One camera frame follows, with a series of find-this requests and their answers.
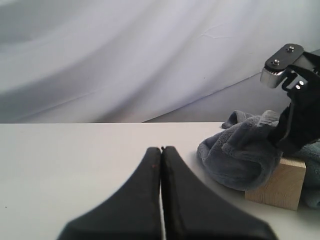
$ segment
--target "wooden block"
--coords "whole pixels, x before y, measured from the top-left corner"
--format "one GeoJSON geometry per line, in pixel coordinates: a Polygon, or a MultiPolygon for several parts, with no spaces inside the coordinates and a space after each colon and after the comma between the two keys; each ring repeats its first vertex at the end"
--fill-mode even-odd
{"type": "Polygon", "coordinates": [[[279,208],[297,210],[306,174],[305,163],[297,158],[281,158],[268,182],[245,192],[245,199],[279,208]]]}

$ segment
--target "white fabric backdrop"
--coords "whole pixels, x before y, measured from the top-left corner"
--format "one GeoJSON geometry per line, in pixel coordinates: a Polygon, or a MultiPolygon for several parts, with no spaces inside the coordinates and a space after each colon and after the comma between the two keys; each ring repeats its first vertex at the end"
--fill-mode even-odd
{"type": "Polygon", "coordinates": [[[155,118],[256,75],[286,43],[320,49],[319,9],[318,0],[0,0],[0,122],[155,118]]]}

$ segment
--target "gray towel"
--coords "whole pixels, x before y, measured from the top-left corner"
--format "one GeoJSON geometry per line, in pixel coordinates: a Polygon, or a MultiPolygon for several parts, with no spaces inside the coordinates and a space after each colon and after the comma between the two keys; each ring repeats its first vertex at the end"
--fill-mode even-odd
{"type": "MultiPolygon", "coordinates": [[[[242,123],[252,114],[239,110],[234,111],[229,119],[222,124],[222,128],[228,129],[235,124],[242,123]]],[[[301,192],[301,199],[310,207],[320,209],[320,141],[304,146],[300,151],[286,155],[304,160],[306,172],[301,192]]]]}
{"type": "Polygon", "coordinates": [[[273,121],[274,115],[272,111],[266,111],[262,116],[247,115],[249,118],[242,123],[199,145],[197,157],[217,182],[246,191],[269,179],[282,155],[267,141],[270,130],[278,124],[273,121]]]}

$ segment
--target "white table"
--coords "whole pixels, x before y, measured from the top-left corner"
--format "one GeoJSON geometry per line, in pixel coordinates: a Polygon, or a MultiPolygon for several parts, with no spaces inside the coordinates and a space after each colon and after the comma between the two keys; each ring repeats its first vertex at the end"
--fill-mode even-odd
{"type": "Polygon", "coordinates": [[[147,147],[175,146],[209,188],[267,221],[281,240],[315,240],[320,211],[262,205],[225,188],[196,159],[221,123],[0,124],[0,239],[53,240],[65,224],[112,195],[147,147]]]}

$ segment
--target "screw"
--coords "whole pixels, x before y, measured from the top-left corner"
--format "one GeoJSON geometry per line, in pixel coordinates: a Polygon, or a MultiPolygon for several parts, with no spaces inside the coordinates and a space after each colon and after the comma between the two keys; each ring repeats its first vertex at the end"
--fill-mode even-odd
{"type": "Polygon", "coordinates": [[[292,53],[295,50],[294,46],[289,46],[289,48],[286,49],[287,52],[292,53]]]}
{"type": "Polygon", "coordinates": [[[279,63],[280,63],[280,61],[279,61],[278,59],[275,59],[275,60],[272,62],[272,64],[273,64],[273,65],[276,65],[276,66],[278,66],[279,63]]]}

